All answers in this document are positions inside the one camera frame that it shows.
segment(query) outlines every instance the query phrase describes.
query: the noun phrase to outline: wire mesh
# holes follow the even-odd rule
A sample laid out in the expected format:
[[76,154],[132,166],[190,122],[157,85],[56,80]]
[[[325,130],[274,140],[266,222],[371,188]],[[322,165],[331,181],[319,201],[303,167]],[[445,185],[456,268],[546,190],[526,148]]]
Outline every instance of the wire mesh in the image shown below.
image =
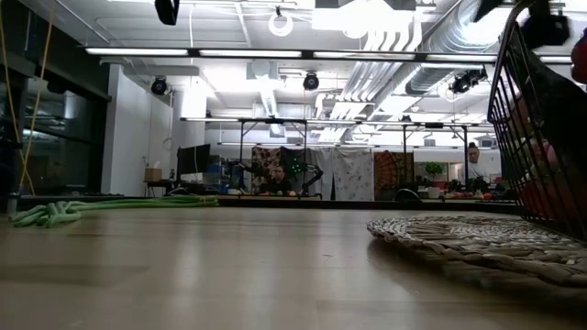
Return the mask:
[[555,150],[544,135],[544,116],[530,70],[528,49],[510,15],[500,48],[488,119],[504,158],[504,178],[517,193],[523,217],[579,239],[587,239],[587,184],[581,169]]

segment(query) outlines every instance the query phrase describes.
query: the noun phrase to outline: ceiling speaker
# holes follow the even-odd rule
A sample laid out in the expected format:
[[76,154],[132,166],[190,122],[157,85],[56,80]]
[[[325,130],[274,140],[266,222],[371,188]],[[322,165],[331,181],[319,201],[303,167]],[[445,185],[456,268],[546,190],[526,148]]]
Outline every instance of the ceiling speaker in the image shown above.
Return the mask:
[[169,92],[169,85],[165,77],[156,77],[153,85],[150,86],[150,91],[155,95],[165,95]]
[[180,0],[155,0],[155,9],[161,23],[172,26],[177,24]]

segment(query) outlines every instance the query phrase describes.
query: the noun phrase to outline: round woven mat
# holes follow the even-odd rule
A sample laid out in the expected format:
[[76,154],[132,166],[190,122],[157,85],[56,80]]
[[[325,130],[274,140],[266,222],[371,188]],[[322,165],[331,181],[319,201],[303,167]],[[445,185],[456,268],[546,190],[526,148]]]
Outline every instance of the round woven mat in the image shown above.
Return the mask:
[[375,237],[425,248],[446,260],[587,287],[587,246],[520,218],[393,218],[373,220],[367,229]]

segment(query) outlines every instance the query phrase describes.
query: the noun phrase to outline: yellow rope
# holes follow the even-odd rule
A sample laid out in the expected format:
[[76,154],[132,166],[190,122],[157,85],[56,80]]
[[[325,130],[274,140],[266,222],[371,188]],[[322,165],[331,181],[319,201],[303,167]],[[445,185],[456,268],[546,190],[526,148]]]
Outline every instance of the yellow rope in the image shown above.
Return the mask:
[[[20,143],[20,134],[18,133],[18,126],[17,126],[17,116],[15,114],[15,106],[12,100],[12,91],[10,90],[10,76],[8,74],[8,56],[6,55],[6,40],[4,36],[4,22],[2,21],[2,7],[0,6],[0,39],[2,40],[2,57],[4,59],[4,75],[6,77],[6,89],[8,91],[8,104],[10,105],[10,114],[12,114],[12,124],[15,129],[15,136],[17,138],[17,143]],[[28,185],[30,186],[30,191],[33,195],[35,195],[35,188],[33,187],[33,181],[30,179],[28,175],[28,170],[24,166],[25,164],[25,156],[22,153],[22,150],[18,151],[20,154],[20,161],[23,164],[23,171],[27,175]]]
[[[40,66],[40,79],[43,80],[43,78],[45,77],[45,66],[47,65],[47,55],[49,54],[49,42],[51,40],[51,31],[53,28],[53,18],[55,17],[55,0],[51,1],[51,11],[50,11],[50,16],[49,16],[49,28],[47,30],[47,41],[45,41],[45,52],[43,53],[43,62]],[[39,88],[37,90],[37,101],[35,102],[35,110],[33,112],[33,119],[30,123],[30,137],[28,139],[28,144],[27,144],[27,152],[25,153],[25,163],[23,165],[23,171],[22,171],[22,175],[20,176],[20,184],[18,185],[18,187],[22,187],[22,183],[25,180],[25,173],[27,170],[27,164],[28,164],[28,155],[30,153],[30,147],[32,145],[32,141],[33,141],[33,137],[32,134],[35,131],[35,122],[37,121],[37,112],[39,111],[39,102],[40,102],[40,92],[41,92],[41,88]]]

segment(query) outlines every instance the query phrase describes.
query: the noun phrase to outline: hanging curtain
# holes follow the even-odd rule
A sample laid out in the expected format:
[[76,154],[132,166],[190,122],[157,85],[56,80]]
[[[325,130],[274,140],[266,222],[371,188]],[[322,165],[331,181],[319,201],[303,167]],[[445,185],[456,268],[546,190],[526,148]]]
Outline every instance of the hanging curtain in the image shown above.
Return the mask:
[[[251,168],[262,167],[266,173],[273,172],[279,166],[282,152],[279,148],[259,148],[255,147],[251,150]],[[251,192],[254,193],[258,188],[266,182],[266,178],[258,175],[252,176]]]
[[[322,179],[316,181],[308,188],[310,195],[322,194],[323,201],[330,201],[332,192],[332,149],[312,148],[308,150],[308,164],[316,165],[324,172]],[[306,179],[312,178],[313,174],[306,175]]]
[[333,151],[337,201],[373,201],[373,154],[368,149]]
[[301,173],[294,173],[292,170],[292,166],[297,162],[301,164],[303,162],[307,163],[308,154],[304,154],[303,149],[290,149],[286,147],[281,147],[281,158],[280,163],[285,170],[285,175],[287,180],[292,184],[292,190],[294,192],[301,192],[302,191],[302,184],[304,184],[304,180],[308,180],[308,175],[311,174],[304,174]]
[[391,201],[395,186],[414,180],[414,154],[403,152],[375,152],[375,200]]

